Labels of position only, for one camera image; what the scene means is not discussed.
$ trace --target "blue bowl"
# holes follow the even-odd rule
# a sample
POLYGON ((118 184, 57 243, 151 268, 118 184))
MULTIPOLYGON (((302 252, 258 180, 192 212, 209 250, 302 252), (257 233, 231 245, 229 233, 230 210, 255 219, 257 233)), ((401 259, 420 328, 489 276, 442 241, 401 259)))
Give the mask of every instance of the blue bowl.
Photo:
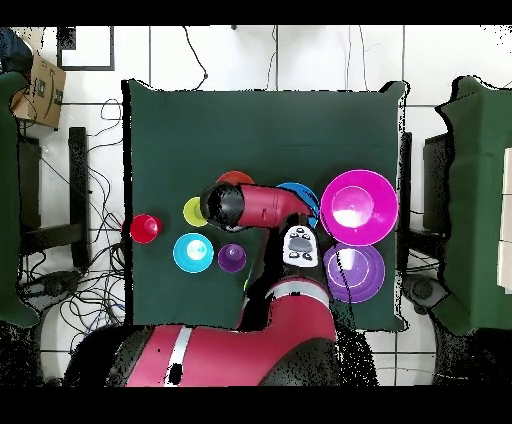
POLYGON ((318 201, 318 197, 316 197, 315 193, 313 193, 313 190, 311 190, 309 187, 306 187, 304 184, 291 182, 279 184, 277 187, 285 188, 297 193, 298 196, 304 201, 304 203, 306 203, 306 205, 311 208, 315 216, 309 218, 309 225, 312 228, 315 228, 318 222, 320 202, 318 201))
POLYGON ((208 268, 213 261, 213 253, 211 241, 199 233, 182 235, 172 251, 176 265, 192 274, 208 268))

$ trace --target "white stripe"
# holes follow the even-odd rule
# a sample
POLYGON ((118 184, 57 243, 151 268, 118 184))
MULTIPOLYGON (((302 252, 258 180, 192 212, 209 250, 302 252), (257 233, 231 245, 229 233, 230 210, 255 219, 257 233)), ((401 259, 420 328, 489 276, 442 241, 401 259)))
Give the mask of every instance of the white stripe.
POLYGON ((169 358, 169 364, 165 374, 164 387, 179 386, 179 384, 175 385, 169 382, 169 374, 173 364, 180 364, 183 366, 183 359, 185 358, 185 351, 187 350, 187 345, 188 341, 190 340, 190 336, 192 335, 192 330, 193 328, 187 328, 185 326, 181 327, 178 337, 176 338, 176 343, 174 343, 171 357, 169 358))
POLYGON ((276 299, 283 296, 289 296, 292 293, 300 293, 303 296, 309 296, 322 302, 327 308, 329 307, 329 295, 314 283, 307 281, 286 281, 270 290, 265 298, 274 295, 276 299))

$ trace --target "purple cup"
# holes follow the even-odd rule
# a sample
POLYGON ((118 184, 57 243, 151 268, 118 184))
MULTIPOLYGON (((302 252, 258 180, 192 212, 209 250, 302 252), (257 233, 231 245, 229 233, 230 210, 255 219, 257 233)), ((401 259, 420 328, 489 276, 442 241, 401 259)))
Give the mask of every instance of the purple cup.
POLYGON ((365 302, 375 296, 386 274, 384 260, 373 246, 338 243, 325 253, 324 266, 332 296, 345 303, 365 302))
POLYGON ((238 244, 226 244, 218 254, 219 266, 226 272, 238 272, 247 261, 247 255, 242 246, 238 244))

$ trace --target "red cup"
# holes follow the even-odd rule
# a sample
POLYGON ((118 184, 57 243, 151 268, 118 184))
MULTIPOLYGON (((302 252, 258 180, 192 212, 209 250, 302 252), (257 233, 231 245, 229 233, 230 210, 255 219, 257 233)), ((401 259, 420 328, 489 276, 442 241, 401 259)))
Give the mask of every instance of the red cup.
POLYGON ((217 182, 225 181, 227 183, 237 185, 237 184, 254 184, 254 180, 249 177, 249 175, 244 174, 240 171, 229 171, 225 174, 222 174, 217 182))
POLYGON ((156 216, 140 214, 133 217, 130 236, 140 244, 152 242, 162 231, 162 221, 156 216))

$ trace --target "yellow cup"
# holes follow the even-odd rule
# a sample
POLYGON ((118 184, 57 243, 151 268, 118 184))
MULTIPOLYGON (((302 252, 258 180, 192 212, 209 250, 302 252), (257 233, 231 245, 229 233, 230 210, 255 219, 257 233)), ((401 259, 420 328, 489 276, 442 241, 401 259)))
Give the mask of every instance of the yellow cup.
POLYGON ((204 227, 208 222, 203 218, 201 214, 201 208, 199 206, 199 197, 192 197, 185 206, 183 207, 183 216, 193 227, 204 227))

